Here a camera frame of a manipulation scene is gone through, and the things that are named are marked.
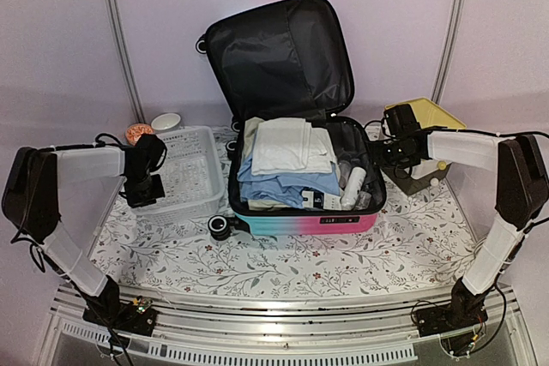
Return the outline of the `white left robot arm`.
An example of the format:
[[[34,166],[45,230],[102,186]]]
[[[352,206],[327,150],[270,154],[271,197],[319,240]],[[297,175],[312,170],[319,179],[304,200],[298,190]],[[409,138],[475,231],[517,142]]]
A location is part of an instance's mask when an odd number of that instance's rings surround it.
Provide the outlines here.
[[[117,282],[90,261],[63,225],[59,191],[74,183],[121,177],[121,196],[129,207],[151,206],[165,195],[158,171],[166,155],[166,144],[150,134],[133,146],[99,134],[93,144],[22,147],[16,153],[1,201],[3,215],[17,230],[13,240],[40,250],[45,262],[75,287],[87,304],[85,321],[150,336],[158,312],[145,297],[121,302]]]

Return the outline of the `pink and teal kids suitcase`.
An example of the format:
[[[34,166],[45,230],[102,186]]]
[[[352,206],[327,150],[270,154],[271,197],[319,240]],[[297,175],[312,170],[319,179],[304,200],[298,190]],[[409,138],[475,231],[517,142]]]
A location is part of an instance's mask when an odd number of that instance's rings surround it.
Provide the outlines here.
[[[372,158],[365,128],[342,116],[354,96],[353,75],[341,25],[327,0],[283,0],[233,15],[211,25],[200,38],[214,75],[239,123],[238,138],[227,147],[231,161],[228,200],[233,216],[208,222],[216,240],[232,230],[255,236],[340,235],[374,226],[386,201],[385,183]],[[366,170],[351,210],[296,208],[253,210],[240,200],[237,181],[244,146],[244,126],[303,118],[329,132],[339,162]]]

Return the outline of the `light blue shirt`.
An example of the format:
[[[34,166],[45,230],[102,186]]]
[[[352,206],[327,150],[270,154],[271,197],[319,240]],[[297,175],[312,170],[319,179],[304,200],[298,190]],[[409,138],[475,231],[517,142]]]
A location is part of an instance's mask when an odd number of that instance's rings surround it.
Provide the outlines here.
[[[252,156],[244,159],[237,174],[239,197],[246,201],[277,201],[293,208],[303,207],[304,190],[328,195],[340,193],[337,166],[330,164],[330,173],[291,173],[281,172],[268,175],[252,174]]]

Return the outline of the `white garment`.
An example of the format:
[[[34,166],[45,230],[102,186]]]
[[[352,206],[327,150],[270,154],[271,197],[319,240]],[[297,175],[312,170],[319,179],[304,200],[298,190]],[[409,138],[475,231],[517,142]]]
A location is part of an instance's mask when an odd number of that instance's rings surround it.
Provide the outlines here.
[[[329,174],[335,165],[329,132],[303,118],[283,117],[260,123],[251,153],[253,176],[280,173]]]

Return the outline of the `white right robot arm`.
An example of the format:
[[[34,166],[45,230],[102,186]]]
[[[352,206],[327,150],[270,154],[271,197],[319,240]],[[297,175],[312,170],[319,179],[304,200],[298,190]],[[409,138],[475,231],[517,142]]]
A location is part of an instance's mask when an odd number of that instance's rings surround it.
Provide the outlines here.
[[[380,166],[409,171],[428,161],[458,165],[492,177],[493,218],[485,241],[452,286],[449,303],[413,312],[422,336],[447,333],[487,320],[485,300],[516,257],[528,233],[543,224],[548,170],[541,131],[497,133],[434,123],[425,126],[410,102],[385,108],[386,137],[372,153]]]

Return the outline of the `beige garment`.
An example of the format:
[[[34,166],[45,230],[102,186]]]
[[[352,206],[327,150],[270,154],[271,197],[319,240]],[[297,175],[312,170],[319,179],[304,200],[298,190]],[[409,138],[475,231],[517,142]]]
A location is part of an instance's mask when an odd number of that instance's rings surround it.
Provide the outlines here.
[[[252,148],[254,145],[255,140],[255,134],[256,134],[256,128],[257,126],[265,122],[259,117],[253,117],[252,119],[248,120],[245,123],[244,126],[244,146],[243,146],[243,154],[242,154],[242,161],[241,164],[244,162],[244,159],[251,155]],[[268,208],[288,208],[289,206],[286,206],[282,203],[279,203],[277,201],[246,201],[245,203],[248,204],[248,207],[253,210],[261,210],[261,209],[268,209]]]

